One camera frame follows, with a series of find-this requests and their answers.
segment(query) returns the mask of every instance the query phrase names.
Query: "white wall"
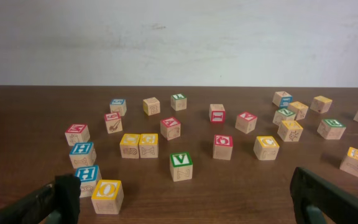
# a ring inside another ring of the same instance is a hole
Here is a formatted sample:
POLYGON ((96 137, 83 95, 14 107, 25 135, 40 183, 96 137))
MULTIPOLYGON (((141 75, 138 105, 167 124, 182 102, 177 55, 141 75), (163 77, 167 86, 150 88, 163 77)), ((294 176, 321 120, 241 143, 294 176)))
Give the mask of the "white wall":
POLYGON ((0 0, 0 85, 358 86, 358 0, 0 0))

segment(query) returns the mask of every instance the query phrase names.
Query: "brown table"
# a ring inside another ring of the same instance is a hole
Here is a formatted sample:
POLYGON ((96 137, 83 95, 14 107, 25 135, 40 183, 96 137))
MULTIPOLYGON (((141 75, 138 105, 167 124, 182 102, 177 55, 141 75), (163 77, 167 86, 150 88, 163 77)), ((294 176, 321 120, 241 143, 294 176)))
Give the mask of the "brown table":
POLYGON ((290 180, 303 166, 358 197, 358 178, 338 169, 349 146, 358 148, 358 88, 233 87, 67 87, 0 86, 0 208, 20 199, 55 175, 74 173, 64 132, 73 123, 89 125, 101 175, 122 181, 124 202, 119 215, 96 215, 90 198, 81 199, 79 223, 295 223, 290 180), (308 112, 300 142, 283 142, 272 123, 275 91, 310 105, 313 97, 334 100, 326 114, 308 112), (183 93, 188 109, 175 112, 170 95, 183 93), (157 97, 161 113, 147 116, 142 100, 157 97), (113 98, 127 99, 124 131, 107 134, 103 115, 113 98), (224 124, 208 121, 209 104, 222 103, 224 124), (234 128, 236 116, 258 116, 249 134, 234 128), (160 133, 160 120, 182 122, 181 137, 167 142, 159 135, 158 159, 122 159, 124 133, 160 133), (324 140, 317 132, 323 118, 347 126, 341 140, 324 140), (230 161, 212 159, 213 136, 233 136, 230 161), (254 155, 256 136, 272 135, 280 150, 275 161, 254 155), (193 179, 173 182, 168 156, 188 151, 193 179))

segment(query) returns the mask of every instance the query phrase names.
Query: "alphabet block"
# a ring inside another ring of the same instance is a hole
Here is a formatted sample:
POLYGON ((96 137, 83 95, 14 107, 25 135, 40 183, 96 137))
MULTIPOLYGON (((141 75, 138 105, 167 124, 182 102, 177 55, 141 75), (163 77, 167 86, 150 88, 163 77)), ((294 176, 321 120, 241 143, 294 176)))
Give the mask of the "alphabet block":
POLYGON ((174 182, 193 178, 193 162, 188 152, 171 154, 169 163, 174 182))
POLYGON ((358 149, 350 147, 339 168, 358 177, 358 149))
POLYGON ((336 119, 323 119, 318 126, 317 132, 325 139, 340 139, 345 132, 346 126, 336 119))
POLYGON ((180 122, 174 117, 163 119, 160 122, 161 134, 168 141, 180 136, 180 122))
POLYGON ((75 171, 75 176, 81 180, 80 198, 91 197, 98 181, 102 179, 99 166, 80 167, 75 171))
POLYGON ((275 160, 280 146, 273 136, 257 136, 254 144, 254 152, 258 160, 275 160))
POLYGON ((65 132, 69 146, 74 146, 77 142, 87 142, 91 136, 86 124, 73 124, 65 132))
POLYGON ((92 194, 96 214, 118 215, 123 200, 124 191, 120 180, 99 180, 92 194))
POLYGON ((122 158, 139 158, 139 140, 140 134, 124 134, 119 143, 122 158))
POLYGON ((296 121, 281 121, 277 134, 285 142, 297 142, 301 138, 303 128, 296 121))

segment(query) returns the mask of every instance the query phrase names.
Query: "animal picture on block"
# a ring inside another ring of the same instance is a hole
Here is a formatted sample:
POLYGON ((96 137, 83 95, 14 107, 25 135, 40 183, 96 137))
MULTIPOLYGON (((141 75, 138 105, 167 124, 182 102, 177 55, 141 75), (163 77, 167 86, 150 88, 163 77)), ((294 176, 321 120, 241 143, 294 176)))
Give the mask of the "animal picture on block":
POLYGON ((350 147, 339 168, 358 177, 358 149, 350 147))
POLYGON ((127 159, 139 158, 140 134, 124 134, 119 143, 121 157, 127 159))
POLYGON ((110 112, 118 112, 120 116, 127 113, 127 101, 124 99, 114 99, 110 102, 110 112))
POLYGON ((96 160, 96 151, 92 142, 79 142, 71 149, 69 156, 74 169, 76 169, 92 166, 96 160))
POLYGON ((340 139, 345 132, 346 126, 336 119, 323 119, 318 126, 317 132, 325 139, 340 139))
POLYGON ((73 124, 65 132, 67 143, 74 146, 77 142, 87 142, 90 140, 90 132, 86 124, 73 124))
POLYGON ((169 162, 174 182, 193 178, 193 162, 188 152, 171 154, 169 162))
POLYGON ((171 96, 171 107, 175 111, 184 110, 187 108, 187 98, 179 93, 171 96))
POLYGON ((212 104, 209 106, 209 120, 212 123, 224 123, 226 111, 223 105, 212 104))
POLYGON ((258 160, 275 160, 280 146, 273 136, 257 136, 254 144, 254 153, 258 160))
POLYGON ((96 214, 118 215, 124 200, 121 181, 99 180, 91 199, 96 214))
POLYGON ((248 134, 255 129, 257 119, 258 117, 255 115, 243 112, 237 115, 236 129, 248 134))
POLYGON ((139 141, 140 158, 158 158, 158 134, 141 134, 139 141))
POLYGON ((167 140, 180 137, 180 126, 180 122, 174 117, 163 119, 160 122, 161 134, 167 140))
POLYGON ((98 181, 102 179, 99 166, 80 167, 75 171, 75 176, 81 180, 82 197, 91 197, 98 181))

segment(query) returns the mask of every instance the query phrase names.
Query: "wooden table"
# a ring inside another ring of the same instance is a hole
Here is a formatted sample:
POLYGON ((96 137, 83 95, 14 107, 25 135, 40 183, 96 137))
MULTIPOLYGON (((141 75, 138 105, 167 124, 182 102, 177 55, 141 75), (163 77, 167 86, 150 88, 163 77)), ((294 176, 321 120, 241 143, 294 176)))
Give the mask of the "wooden table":
POLYGON ((232 88, 232 87, 67 87, 0 86, 0 208, 20 199, 55 175, 74 173, 64 132, 73 123, 89 125, 101 175, 121 180, 124 202, 119 215, 96 215, 90 198, 81 199, 79 223, 295 223, 290 181, 303 166, 358 197, 358 178, 339 170, 349 146, 358 148, 358 88, 232 88), (310 105, 313 97, 333 99, 326 114, 308 112, 300 142, 283 142, 272 123, 275 91, 310 105), (170 95, 183 93, 188 108, 175 112, 170 95), (161 113, 147 116, 142 100, 157 97, 161 113), (103 115, 113 98, 127 99, 124 131, 107 134, 103 115), (226 109, 224 124, 211 124, 211 103, 226 109), (258 116, 249 134, 234 128, 236 116, 258 116), (160 133, 160 120, 182 122, 181 137, 167 142, 161 135, 158 159, 122 159, 124 133, 160 133), (323 118, 347 126, 341 140, 324 140, 317 132, 323 118), (230 161, 212 159, 213 136, 231 135, 230 161), (259 161, 256 136, 272 135, 280 150, 275 161, 259 161), (168 156, 188 151, 193 179, 173 182, 168 156))

